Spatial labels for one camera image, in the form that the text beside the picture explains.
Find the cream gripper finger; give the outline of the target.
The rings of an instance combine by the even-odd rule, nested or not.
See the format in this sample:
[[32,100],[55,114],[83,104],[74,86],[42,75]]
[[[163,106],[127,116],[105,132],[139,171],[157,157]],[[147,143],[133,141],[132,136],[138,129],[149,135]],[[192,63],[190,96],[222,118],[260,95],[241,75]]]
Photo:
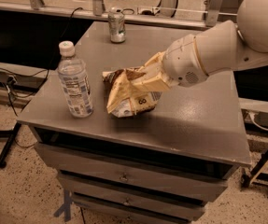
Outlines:
[[138,97],[145,94],[144,91],[135,87],[127,77],[123,77],[121,83],[121,95],[123,98]]
[[138,67],[131,67],[125,69],[125,75],[127,78],[139,78],[144,76],[145,72],[140,72]]

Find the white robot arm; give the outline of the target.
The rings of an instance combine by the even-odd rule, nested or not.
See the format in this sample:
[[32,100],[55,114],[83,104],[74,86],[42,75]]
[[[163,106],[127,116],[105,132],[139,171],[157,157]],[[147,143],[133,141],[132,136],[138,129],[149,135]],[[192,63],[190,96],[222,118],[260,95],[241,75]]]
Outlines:
[[128,69],[121,89],[125,99],[179,85],[191,87],[216,73],[268,65],[268,0],[244,0],[236,21],[186,35],[144,65]]

